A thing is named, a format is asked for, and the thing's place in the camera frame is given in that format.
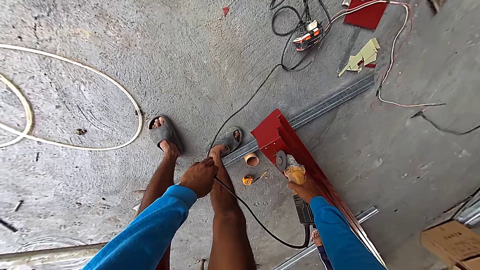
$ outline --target angle grinder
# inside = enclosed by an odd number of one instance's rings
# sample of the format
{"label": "angle grinder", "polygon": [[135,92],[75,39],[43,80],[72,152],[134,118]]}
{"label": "angle grinder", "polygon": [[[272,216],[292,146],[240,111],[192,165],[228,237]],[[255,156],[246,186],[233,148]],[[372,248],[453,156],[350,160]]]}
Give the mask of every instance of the angle grinder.
{"label": "angle grinder", "polygon": [[[282,150],[278,151],[276,154],[276,167],[285,174],[289,181],[299,185],[305,183],[305,167],[298,164],[292,155],[286,155]],[[315,228],[310,205],[302,200],[295,191],[293,191],[293,201],[295,202],[300,223],[312,225]]]}

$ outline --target white cable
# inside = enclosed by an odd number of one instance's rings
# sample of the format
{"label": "white cable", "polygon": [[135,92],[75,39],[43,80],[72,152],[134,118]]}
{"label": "white cable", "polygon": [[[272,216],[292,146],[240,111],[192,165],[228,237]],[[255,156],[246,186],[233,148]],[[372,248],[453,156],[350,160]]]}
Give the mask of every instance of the white cable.
{"label": "white cable", "polygon": [[6,86],[8,88],[10,88],[10,90],[12,90],[14,92],[14,94],[16,94],[17,97],[20,99],[20,101],[21,101],[21,103],[24,107],[24,110],[25,110],[25,117],[27,119],[27,124],[25,125],[25,129],[22,132],[22,135],[16,137],[15,139],[11,140],[10,142],[0,144],[0,148],[1,148],[1,147],[5,147],[5,146],[12,145],[14,143],[17,143],[18,141],[20,141],[23,138],[23,135],[26,135],[30,132],[30,130],[32,129],[32,125],[33,125],[33,114],[32,114],[32,108],[30,107],[30,104],[25,99],[25,97],[22,95],[22,93],[9,80],[7,80],[7,78],[5,78],[2,74],[0,74],[0,80],[4,84],[6,84]]}
{"label": "white cable", "polygon": [[18,130],[15,130],[15,129],[9,127],[9,126],[6,126],[6,125],[0,123],[0,128],[1,129],[4,129],[4,130],[18,136],[17,138],[15,138],[14,140],[12,140],[10,142],[1,144],[0,147],[5,147],[5,146],[8,146],[8,145],[12,145],[12,144],[18,142],[19,140],[21,140],[22,138],[27,138],[27,139],[34,140],[34,141],[37,141],[37,142],[42,142],[42,143],[45,143],[45,144],[50,144],[50,145],[55,145],[55,146],[60,146],[60,147],[67,147],[67,148],[72,148],[72,149],[76,149],[76,150],[107,151],[107,150],[114,150],[114,149],[122,148],[122,147],[125,147],[125,146],[129,145],[130,143],[132,143],[138,137],[138,135],[142,131],[142,114],[140,112],[140,108],[138,107],[138,104],[135,102],[135,100],[130,95],[130,93],[125,88],[123,88],[123,86],[121,86],[119,83],[117,83],[114,79],[110,78],[108,75],[106,75],[106,74],[102,73],[101,71],[98,71],[98,70],[96,70],[92,67],[89,67],[87,65],[81,64],[81,63],[76,62],[74,60],[70,60],[68,58],[65,58],[65,57],[62,57],[62,56],[59,56],[59,55],[56,55],[56,54],[52,54],[52,53],[49,53],[49,52],[45,52],[45,51],[41,51],[41,50],[37,50],[37,49],[30,49],[30,48],[25,48],[25,47],[13,46],[13,45],[8,45],[8,44],[0,44],[0,48],[21,50],[21,51],[40,54],[40,55],[43,55],[43,56],[48,56],[48,57],[52,57],[52,58],[55,58],[55,59],[58,59],[58,60],[62,60],[64,62],[74,64],[74,65],[79,66],[81,68],[84,68],[86,70],[92,71],[93,73],[96,73],[97,75],[100,75],[101,77],[107,79],[108,81],[113,83],[118,89],[120,89],[129,98],[130,102],[132,102],[133,106],[135,107],[135,110],[137,111],[137,115],[138,115],[138,128],[137,128],[137,132],[135,133],[135,135],[133,135],[133,137],[129,141],[127,141],[126,143],[121,144],[121,145],[117,145],[117,146],[114,146],[114,147],[103,147],[103,148],[81,147],[81,146],[58,143],[58,142],[38,138],[38,137],[27,134],[32,127],[33,113],[32,113],[32,110],[30,108],[30,105],[26,101],[25,96],[10,81],[8,81],[4,76],[2,76],[0,74],[1,81],[3,83],[5,83],[7,85],[7,87],[10,88],[10,90],[12,90],[12,92],[22,102],[22,104],[24,106],[24,109],[25,109],[26,119],[27,119],[27,124],[26,124],[23,132],[19,132]]}
{"label": "white cable", "polygon": [[[387,77],[388,75],[390,74],[391,70],[392,70],[392,67],[393,67],[393,61],[394,61],[394,52],[395,52],[395,44],[396,44],[396,41],[398,39],[398,37],[400,36],[400,34],[403,32],[403,29],[405,29],[405,26],[407,25],[407,22],[408,22],[408,17],[409,17],[409,6],[408,4],[406,3],[403,3],[403,2],[397,2],[397,1],[386,1],[386,0],[377,0],[377,1],[371,1],[371,2],[368,2],[368,3],[365,3],[363,5],[360,5],[358,7],[355,7],[355,8],[352,8],[352,9],[346,9],[346,10],[343,10],[343,11],[340,11],[339,13],[341,13],[340,15],[338,15],[337,17],[335,17],[336,15],[334,15],[334,18],[332,19],[332,23],[342,17],[342,16],[345,16],[347,14],[350,14],[350,13],[353,13],[355,11],[358,11],[362,8],[366,8],[368,6],[371,6],[371,5],[374,5],[374,4],[377,4],[377,3],[389,3],[389,4],[394,4],[394,5],[401,5],[405,8],[405,12],[406,12],[406,15],[405,15],[405,20],[403,22],[403,25],[402,27],[400,28],[400,30],[398,31],[398,33],[396,34],[394,40],[393,40],[393,44],[392,44],[392,51],[390,53],[390,65],[388,66],[388,69],[387,71],[385,72],[385,75],[380,83],[380,85],[382,85],[386,80],[387,80]],[[393,102],[393,101],[388,101],[388,100],[385,100],[382,98],[381,96],[381,91],[380,89],[378,90],[378,99],[380,101],[383,101],[385,103],[389,103],[389,104],[393,104],[393,105],[397,105],[397,106],[400,106],[400,107],[420,107],[420,106],[438,106],[440,104],[438,103],[424,103],[424,104],[414,104],[414,105],[404,105],[404,104],[399,104],[399,103],[396,103],[396,102]]]}

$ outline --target cardboard box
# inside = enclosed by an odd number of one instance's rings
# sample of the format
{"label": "cardboard box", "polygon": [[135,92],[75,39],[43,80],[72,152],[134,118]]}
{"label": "cardboard box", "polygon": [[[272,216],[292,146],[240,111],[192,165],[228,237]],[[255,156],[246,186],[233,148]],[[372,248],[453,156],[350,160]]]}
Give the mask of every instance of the cardboard box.
{"label": "cardboard box", "polygon": [[423,231],[421,244],[449,266],[480,270],[480,235],[457,221]]}
{"label": "cardboard box", "polygon": [[476,258],[472,258],[472,259],[462,261],[461,264],[463,264],[466,269],[479,270],[480,269],[480,257],[476,257]]}

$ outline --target blue sleeve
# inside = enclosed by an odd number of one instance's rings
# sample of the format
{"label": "blue sleeve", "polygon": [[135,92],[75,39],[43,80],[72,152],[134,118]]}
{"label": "blue sleeve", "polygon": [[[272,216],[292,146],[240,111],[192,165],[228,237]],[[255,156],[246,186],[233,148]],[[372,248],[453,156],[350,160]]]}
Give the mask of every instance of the blue sleeve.
{"label": "blue sleeve", "polygon": [[195,192],[187,187],[169,187],[104,246],[84,270],[155,269],[196,200]]}
{"label": "blue sleeve", "polygon": [[310,201],[315,225],[335,270],[385,270],[350,229],[343,214],[323,197]]}

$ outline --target gray slipper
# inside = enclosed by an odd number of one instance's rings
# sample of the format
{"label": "gray slipper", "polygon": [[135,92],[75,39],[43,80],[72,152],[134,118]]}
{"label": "gray slipper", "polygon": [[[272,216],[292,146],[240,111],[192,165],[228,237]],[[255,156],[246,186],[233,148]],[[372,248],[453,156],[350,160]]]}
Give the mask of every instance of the gray slipper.
{"label": "gray slipper", "polygon": [[[239,133],[240,133],[238,141],[235,139],[235,137],[233,135],[233,133],[236,130],[238,130]],[[216,145],[225,145],[228,148],[228,152],[224,153],[223,155],[226,155],[226,154],[232,152],[233,150],[235,150],[240,145],[242,137],[243,137],[242,130],[237,126],[233,126],[229,129],[227,129],[223,134],[219,134],[216,137],[215,142],[212,145],[212,148]]]}
{"label": "gray slipper", "polygon": [[[163,117],[165,123],[163,123],[163,125],[159,127],[152,128],[155,120],[159,117]],[[166,140],[176,144],[180,151],[180,154],[183,153],[183,145],[181,144],[177,136],[177,132],[175,132],[175,128],[173,127],[172,122],[170,122],[170,119],[168,119],[167,116],[158,115],[155,116],[152,120],[150,120],[150,123],[148,124],[148,133],[150,134],[150,137],[158,148],[160,148],[160,142]]]}

